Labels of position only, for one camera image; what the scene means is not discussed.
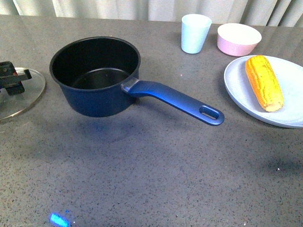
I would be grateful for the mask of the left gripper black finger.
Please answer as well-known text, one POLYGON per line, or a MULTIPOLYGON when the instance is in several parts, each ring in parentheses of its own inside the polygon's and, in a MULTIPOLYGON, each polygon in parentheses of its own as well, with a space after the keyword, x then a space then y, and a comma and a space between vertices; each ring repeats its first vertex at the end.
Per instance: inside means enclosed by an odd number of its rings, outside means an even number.
POLYGON ((10 61, 0 63, 0 88, 5 89, 9 96, 24 93, 25 89, 22 81, 31 79, 32 76, 28 69, 17 73, 14 65, 10 61))

